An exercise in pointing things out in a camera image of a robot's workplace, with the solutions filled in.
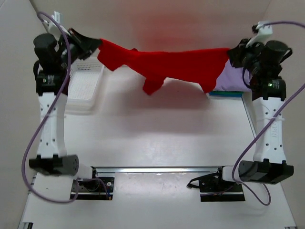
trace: white plastic basket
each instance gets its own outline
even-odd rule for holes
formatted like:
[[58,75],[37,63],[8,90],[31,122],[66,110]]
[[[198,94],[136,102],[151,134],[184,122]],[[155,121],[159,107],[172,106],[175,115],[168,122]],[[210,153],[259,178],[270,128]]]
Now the white plastic basket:
[[76,60],[70,72],[67,113],[88,113],[92,110],[99,90],[104,65],[97,58]]

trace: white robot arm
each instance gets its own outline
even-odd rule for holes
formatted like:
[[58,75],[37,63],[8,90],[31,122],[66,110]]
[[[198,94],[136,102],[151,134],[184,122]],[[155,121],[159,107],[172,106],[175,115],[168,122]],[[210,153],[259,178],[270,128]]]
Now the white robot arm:
[[[76,59],[85,60],[102,43],[101,40],[85,37],[73,29],[66,31],[66,35],[71,50],[71,63]],[[34,65],[34,75],[42,120],[48,115],[47,111],[63,85],[67,73],[67,49],[62,37],[57,41],[50,33],[37,36],[33,42],[39,59]],[[91,167],[79,163],[77,155],[67,155],[63,122],[68,86],[67,83],[41,129],[37,156],[29,160],[29,165],[47,176],[92,178]]]
[[[286,98],[285,81],[278,76],[280,65],[292,54],[286,44],[279,41],[264,42],[271,34],[271,25],[262,27],[259,22],[253,27],[257,33],[252,39],[243,39],[240,44],[228,52],[231,65],[247,69],[251,75],[250,85],[252,101],[256,117],[256,131],[261,132],[271,119],[271,126],[256,142],[253,161],[241,161],[235,170],[235,180],[242,182],[258,182],[276,184],[292,176],[293,166],[286,164],[286,156],[282,141],[283,116],[275,117],[277,110]],[[222,168],[222,179],[234,182],[233,167]]]

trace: purple cable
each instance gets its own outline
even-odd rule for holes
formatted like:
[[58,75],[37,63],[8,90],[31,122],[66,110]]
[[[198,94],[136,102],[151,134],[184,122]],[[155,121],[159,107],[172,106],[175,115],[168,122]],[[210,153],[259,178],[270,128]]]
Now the purple cable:
[[[291,24],[291,25],[296,25],[296,26],[300,26],[303,29],[305,29],[305,24],[300,23],[300,22],[296,22],[296,21],[274,21],[274,22],[269,22],[266,23],[264,25],[277,25],[277,24]],[[303,91],[303,89],[305,88],[305,84],[303,84],[289,99],[287,99],[283,105],[277,110],[277,112],[274,114],[273,118],[268,122],[268,124],[261,130],[261,132],[258,133],[258,135],[253,139],[253,141],[247,146],[247,148],[242,152],[242,154],[238,157],[236,163],[233,166],[233,170],[232,170],[232,179],[236,182],[236,183],[240,183],[243,184],[247,189],[250,190],[250,192],[253,193],[253,195],[257,198],[257,200],[265,205],[268,206],[271,203],[271,195],[270,192],[267,188],[267,186],[265,184],[263,184],[263,186],[265,187],[267,194],[268,194],[268,198],[269,201],[267,203],[264,203],[255,193],[254,191],[247,186],[245,183],[241,183],[240,181],[236,180],[234,175],[235,175],[235,171],[237,169],[238,164],[240,163],[240,161],[242,160],[242,158],[245,156],[245,154],[249,151],[249,149],[257,142],[257,140],[263,135],[263,133],[271,126],[271,124],[275,121],[275,118],[282,112],[282,110],[297,96],[300,94],[301,91]]]
[[[49,107],[45,117],[43,118],[42,122],[39,124],[37,130],[35,131],[33,137],[31,138],[25,152],[24,152],[24,155],[23,155],[23,159],[22,159],[22,164],[21,164],[21,173],[22,173],[22,179],[23,179],[23,182],[24,184],[26,185],[26,187],[29,189],[29,191],[31,191],[34,195],[36,195],[37,197],[39,197],[40,199],[43,199],[47,202],[50,202],[50,203],[56,203],[56,204],[68,204],[68,203],[72,203],[73,201],[75,201],[77,199],[77,196],[78,196],[78,180],[80,180],[80,178],[77,178],[76,179],[76,185],[77,185],[77,189],[76,189],[76,192],[75,192],[75,196],[73,199],[70,199],[70,200],[55,200],[55,199],[51,199],[51,198],[48,198],[48,197],[44,197],[43,195],[39,194],[30,184],[30,182],[28,181],[27,177],[26,177],[26,173],[25,173],[25,163],[26,163],[26,159],[27,159],[27,156],[29,154],[29,151],[30,151],[30,148],[31,146],[33,145],[33,142],[35,140],[35,138],[37,137],[37,135],[39,134],[40,130],[42,129],[43,125],[46,123],[48,117],[49,117],[49,114],[51,113],[51,111],[53,110],[56,102],[58,101],[59,99],[59,96],[60,94],[62,93],[64,87],[66,86],[66,84],[68,83],[69,81],[69,76],[70,76],[70,69],[71,69],[71,50],[70,50],[70,46],[69,46],[69,41],[68,41],[68,38],[65,34],[65,32],[62,30],[61,26],[48,14],[44,13],[44,12],[37,12],[37,17],[39,18],[40,21],[44,22],[44,20],[41,18],[41,15],[47,17],[49,20],[51,20],[55,25],[56,27],[59,29],[59,31],[61,32],[62,36],[63,36],[63,39],[65,40],[65,44],[66,44],[66,48],[67,48],[67,55],[68,55],[68,66],[67,66],[67,74],[64,78],[64,81],[53,101],[53,103],[51,104],[51,106]],[[102,180],[99,180],[102,185],[104,186],[104,188],[106,188],[104,182]]]

